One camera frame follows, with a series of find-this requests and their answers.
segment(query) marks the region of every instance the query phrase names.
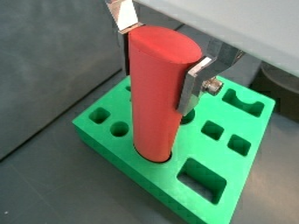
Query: green block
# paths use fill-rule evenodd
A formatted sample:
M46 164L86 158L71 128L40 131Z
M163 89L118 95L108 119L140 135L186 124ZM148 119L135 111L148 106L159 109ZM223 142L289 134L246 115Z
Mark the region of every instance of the green block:
M275 105L219 79L219 95L206 94L182 119L166 163L134 147L130 78L74 120L87 145L190 223L230 223Z

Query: rectangular hole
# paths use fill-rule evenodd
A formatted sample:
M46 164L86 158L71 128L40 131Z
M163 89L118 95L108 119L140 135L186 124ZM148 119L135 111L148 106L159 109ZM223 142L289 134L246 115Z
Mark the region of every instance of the rectangular hole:
M200 132L211 137L214 140L220 140L224 129L211 121L207 121L200 129Z
M233 135L229 140L229 147L242 156L249 154L251 143L238 135Z
M96 123L102 124L110 117L110 113L106 109L98 108L88 116L90 120Z
M178 179L212 204L218 204L227 180L196 160L188 158Z
M229 103L231 106L237 107L238 109L246 111L255 117L261 117L262 111L265 109L265 103L257 101L255 103L245 103L239 98L237 91L234 89L229 89L227 93L224 94L222 100Z

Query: red cylinder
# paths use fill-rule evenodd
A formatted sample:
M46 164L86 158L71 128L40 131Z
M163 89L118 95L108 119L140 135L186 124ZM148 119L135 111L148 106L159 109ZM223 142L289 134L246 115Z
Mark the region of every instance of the red cylinder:
M188 67L202 49L178 31L146 25L128 33L134 141L154 162L170 156L182 114L176 111Z

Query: square hole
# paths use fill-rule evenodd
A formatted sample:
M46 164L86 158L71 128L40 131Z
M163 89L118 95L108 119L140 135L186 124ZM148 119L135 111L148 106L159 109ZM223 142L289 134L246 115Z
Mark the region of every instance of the square hole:
M103 108L98 108L88 116L90 120L94 123L103 123L110 117L110 113L107 110L104 110Z
M238 152L242 156L249 154L251 143L238 135L233 135L229 140L229 147Z
M207 121L202 127L200 132L214 140L220 140L223 130L224 129L215 122Z
M203 164L188 158L178 179L212 204L218 204L227 180Z

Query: screw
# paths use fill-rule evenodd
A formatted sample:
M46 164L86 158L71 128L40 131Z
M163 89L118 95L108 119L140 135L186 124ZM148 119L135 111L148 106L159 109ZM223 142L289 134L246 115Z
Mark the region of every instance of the screw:
M223 82L212 77L203 84L203 92L208 92L212 96L218 95L223 87Z

